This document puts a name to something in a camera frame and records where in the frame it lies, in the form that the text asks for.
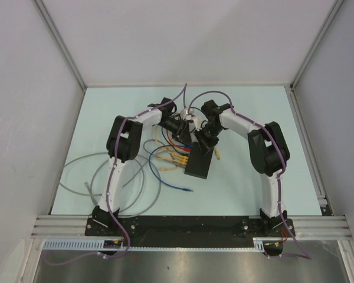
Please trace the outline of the black network switch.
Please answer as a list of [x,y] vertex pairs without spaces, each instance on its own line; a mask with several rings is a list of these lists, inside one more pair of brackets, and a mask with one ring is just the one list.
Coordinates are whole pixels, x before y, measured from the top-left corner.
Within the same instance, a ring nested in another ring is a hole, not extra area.
[[201,152],[199,143],[194,142],[185,166],[184,174],[200,179],[207,179],[213,152],[213,149],[205,153]]

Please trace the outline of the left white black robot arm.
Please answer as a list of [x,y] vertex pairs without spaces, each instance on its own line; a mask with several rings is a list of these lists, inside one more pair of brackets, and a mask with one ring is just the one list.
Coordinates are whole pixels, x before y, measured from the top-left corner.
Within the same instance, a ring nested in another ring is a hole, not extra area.
[[139,152],[143,131],[165,122],[174,109],[174,100],[165,97],[160,104],[150,104],[146,110],[135,116],[115,118],[106,143],[109,155],[106,188],[92,211],[93,222],[98,224],[98,229],[105,235],[113,235],[119,228],[117,216],[120,210],[120,187],[126,166]]

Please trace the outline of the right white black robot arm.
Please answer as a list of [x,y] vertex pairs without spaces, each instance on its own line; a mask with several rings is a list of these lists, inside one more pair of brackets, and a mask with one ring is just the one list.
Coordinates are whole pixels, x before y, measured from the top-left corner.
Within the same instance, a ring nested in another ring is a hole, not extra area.
[[260,124],[237,113],[232,105],[218,106],[213,100],[204,103],[201,111],[207,122],[195,131],[195,137],[202,154],[213,150],[222,130],[231,130],[247,139],[251,164],[261,177],[260,229],[266,236],[275,236],[287,218],[280,177],[290,158],[280,125],[274,121]]

